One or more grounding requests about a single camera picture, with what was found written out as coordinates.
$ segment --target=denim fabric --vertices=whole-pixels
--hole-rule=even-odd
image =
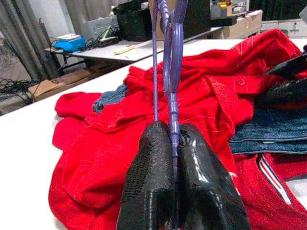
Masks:
[[[115,91],[105,92],[101,97],[94,102],[93,110],[96,113],[101,113],[102,109],[107,104],[115,104],[123,99],[128,91],[128,87],[125,84],[120,85]]]
[[[251,123],[236,129],[229,141],[233,154],[307,153],[307,108],[256,108]]]

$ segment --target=cardboard box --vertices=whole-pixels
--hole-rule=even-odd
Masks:
[[[40,84],[28,88],[28,91],[31,93],[31,95],[33,95],[33,99],[35,101],[40,101],[59,92],[97,78],[115,69],[118,69],[117,65],[99,63],[92,67],[80,69],[52,80],[44,80]]]

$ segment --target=white table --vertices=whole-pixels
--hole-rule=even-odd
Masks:
[[[204,36],[204,35],[210,35],[214,32],[220,31],[222,27],[212,27],[211,30],[203,32],[201,34],[198,34],[196,36],[187,38],[184,40],[184,42],[188,42],[190,40],[193,40],[197,37]],[[111,61],[111,62],[119,62],[119,63],[124,63],[124,64],[132,64],[136,61],[140,61],[144,58],[150,57],[153,55],[153,44],[152,42],[133,49],[131,51],[128,51],[123,54],[115,55],[113,53],[114,50],[123,48],[125,46],[131,46],[131,45],[139,45],[143,42],[129,42],[129,41],[120,41],[117,44],[111,45],[111,46],[106,46],[104,48],[94,48],[91,50],[87,50],[84,52],[73,52],[71,54],[72,57],[77,57],[77,58],[84,58],[84,59],[99,59],[99,60],[104,60],[104,61]],[[160,53],[164,49],[164,42],[163,41],[158,41],[157,42],[157,52]],[[56,54],[63,54],[63,50],[56,50],[54,48],[51,48],[51,51],[56,53]]]
[[[184,45],[184,55],[196,55],[210,49],[229,49],[241,40],[193,40]],[[307,39],[293,40],[300,48]],[[158,54],[162,61],[163,54]],[[152,57],[134,66],[147,69]],[[51,144],[57,99],[69,92],[105,92],[115,90],[128,73],[129,66],[31,104],[0,117],[0,228],[4,230],[64,229],[54,219],[48,205],[48,190],[53,169],[61,150]]]

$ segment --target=gray curtain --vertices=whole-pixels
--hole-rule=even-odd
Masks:
[[[47,41],[28,0],[0,1],[0,30],[32,79],[59,76],[52,59],[46,58]]]
[[[128,0],[65,0],[73,28],[76,34],[81,34],[81,25],[84,22],[107,17],[111,6],[125,3]]]

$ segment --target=black cable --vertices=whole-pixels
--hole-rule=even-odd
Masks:
[[[249,25],[248,25],[247,27],[250,27],[250,25],[251,25],[251,20],[248,19],[246,16],[245,16],[245,19],[249,22]]]
[[[33,102],[33,96],[35,92],[32,94],[31,97],[28,97],[26,92],[28,91],[28,88],[30,88],[33,85],[38,84],[35,92],[37,91],[40,83],[37,80],[11,80],[11,79],[4,79],[0,77],[0,93],[9,93],[14,94],[16,96],[19,96],[26,105],[31,104]],[[27,99],[24,99],[19,93],[25,92],[24,95],[28,97]]]
[[[53,44],[54,44],[55,42],[58,42],[58,41],[59,41],[58,39],[55,39],[55,40],[53,40],[53,41],[50,43],[50,46],[49,46],[50,52],[52,52],[52,51],[51,51],[51,48],[52,48]]]
[[[112,37],[112,36],[115,36],[118,33],[119,28],[111,27],[109,30],[105,30],[103,32],[100,32],[96,39],[93,39],[93,38],[88,39],[86,41],[85,47],[79,49],[79,52],[83,52],[83,51],[87,51],[87,50],[90,50],[90,49],[94,49],[96,47],[104,47],[104,45],[100,42],[100,40],[103,39],[104,34],[107,31],[110,31],[110,33],[106,37]]]
[[[65,59],[64,59],[64,60],[65,60],[65,61],[64,61],[64,64],[63,64],[60,68],[58,68],[58,70],[62,69],[64,66],[67,65],[68,59],[69,59],[70,57],[72,57],[72,53],[65,53],[65,52],[64,52],[63,56],[66,56]]]

